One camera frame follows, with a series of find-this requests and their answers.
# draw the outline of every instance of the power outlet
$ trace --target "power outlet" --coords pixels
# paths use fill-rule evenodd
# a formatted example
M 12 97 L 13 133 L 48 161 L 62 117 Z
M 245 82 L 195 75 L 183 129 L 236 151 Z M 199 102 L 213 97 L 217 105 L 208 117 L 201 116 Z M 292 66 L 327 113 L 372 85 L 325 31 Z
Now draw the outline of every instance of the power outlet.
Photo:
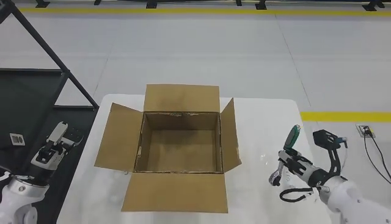
M 371 130 L 372 132 L 372 136 L 373 138 L 375 138 L 375 133 L 373 132 L 372 128 L 369 126 L 369 125 L 356 125 L 356 128 L 357 128 L 357 131 L 359 132 L 360 136 L 361 137 L 364 137 L 364 132 L 365 132 L 365 127 L 368 126 L 369 127 L 369 130 Z

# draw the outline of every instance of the yellow floor line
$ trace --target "yellow floor line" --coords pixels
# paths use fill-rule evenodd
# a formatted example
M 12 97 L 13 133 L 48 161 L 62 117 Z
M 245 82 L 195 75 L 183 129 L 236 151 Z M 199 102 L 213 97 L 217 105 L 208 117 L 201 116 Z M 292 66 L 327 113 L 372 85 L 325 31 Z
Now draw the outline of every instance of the yellow floor line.
M 391 112 L 301 112 L 303 121 L 391 122 Z
M 391 16 L 391 12 L 341 11 L 341 10 L 250 10 L 250 9 L 103 9 L 92 8 L 20 8 L 29 13 L 56 14 L 205 14 L 205 15 L 326 15 L 326 16 Z

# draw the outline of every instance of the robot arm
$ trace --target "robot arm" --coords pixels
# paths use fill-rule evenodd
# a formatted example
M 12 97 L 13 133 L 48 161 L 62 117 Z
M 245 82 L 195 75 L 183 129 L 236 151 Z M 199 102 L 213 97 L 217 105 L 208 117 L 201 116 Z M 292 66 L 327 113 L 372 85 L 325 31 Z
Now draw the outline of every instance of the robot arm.
M 37 223 L 37 210 L 32 203 L 42 201 L 49 189 L 49 181 L 61 160 L 78 145 L 82 135 L 77 130 L 68 130 L 68 124 L 60 122 L 49 135 L 46 143 L 32 158 L 26 176 L 12 176 L 11 182 L 2 190 L 0 223 Z M 1 180 L 10 173 L 5 173 Z
M 313 133 L 315 144 L 327 149 L 331 159 L 331 169 L 326 172 L 315 167 L 312 162 L 293 149 L 298 137 L 300 126 L 292 128 L 282 151 L 279 151 L 279 167 L 270 176 L 272 186 L 279 186 L 283 168 L 298 176 L 309 186 L 308 189 L 288 189 L 280 194 L 283 201 L 294 203 L 306 198 L 306 195 L 295 200 L 283 197 L 287 192 L 312 191 L 313 187 L 319 192 L 321 201 L 332 211 L 341 214 L 341 223 L 366 224 L 390 223 L 391 211 L 380 204 L 363 198 L 357 186 L 340 176 L 340 162 L 337 154 L 341 143 L 346 144 L 345 138 L 338 138 L 325 130 Z

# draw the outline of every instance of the cardboard box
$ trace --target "cardboard box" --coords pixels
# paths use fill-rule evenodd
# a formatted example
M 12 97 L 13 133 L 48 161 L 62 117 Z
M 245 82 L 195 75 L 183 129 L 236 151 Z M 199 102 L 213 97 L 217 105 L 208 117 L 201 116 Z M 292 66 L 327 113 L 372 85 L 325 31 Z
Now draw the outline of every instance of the cardboard box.
M 219 87 L 147 85 L 144 112 L 112 104 L 95 166 L 133 172 L 122 211 L 228 213 L 224 173 L 241 164 L 233 99 Z

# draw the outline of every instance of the gray floor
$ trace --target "gray floor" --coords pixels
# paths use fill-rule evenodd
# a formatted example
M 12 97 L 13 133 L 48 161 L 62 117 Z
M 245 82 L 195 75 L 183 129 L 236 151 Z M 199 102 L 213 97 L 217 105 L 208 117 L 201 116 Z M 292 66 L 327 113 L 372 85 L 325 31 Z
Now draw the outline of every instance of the gray floor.
M 26 16 L 98 103 L 108 93 L 144 94 L 147 83 L 185 83 L 218 85 L 227 97 L 293 99 L 301 111 L 391 110 L 391 18 Z M 0 25 L 0 37 L 0 67 L 56 67 L 14 18 Z M 67 84 L 57 103 L 87 101 Z M 390 125 L 371 125 L 388 158 Z M 370 165 L 354 123 L 305 123 L 308 138 L 321 128 L 349 138 L 344 175 L 391 207 L 391 188 Z M 328 168 L 327 153 L 311 146 L 316 164 Z

